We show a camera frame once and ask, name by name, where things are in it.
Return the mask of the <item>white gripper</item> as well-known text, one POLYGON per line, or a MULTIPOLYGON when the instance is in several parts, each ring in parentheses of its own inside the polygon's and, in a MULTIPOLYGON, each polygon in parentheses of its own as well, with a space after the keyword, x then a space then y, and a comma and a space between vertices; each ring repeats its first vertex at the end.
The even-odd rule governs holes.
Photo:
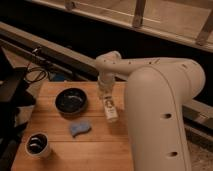
POLYGON ((111 73, 100 73, 98 76, 98 97, 103 99, 104 93, 109 93, 111 99, 114 99, 113 86, 115 77, 111 73))

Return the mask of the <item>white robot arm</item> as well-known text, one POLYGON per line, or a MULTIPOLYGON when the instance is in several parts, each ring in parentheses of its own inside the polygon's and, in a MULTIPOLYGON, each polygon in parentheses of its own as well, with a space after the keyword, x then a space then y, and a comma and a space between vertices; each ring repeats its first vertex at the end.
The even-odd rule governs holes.
POLYGON ((205 85, 199 63, 186 58, 124 59, 112 51, 95 59, 102 94, 126 78, 124 112, 134 171, 192 171, 182 105, 205 85))

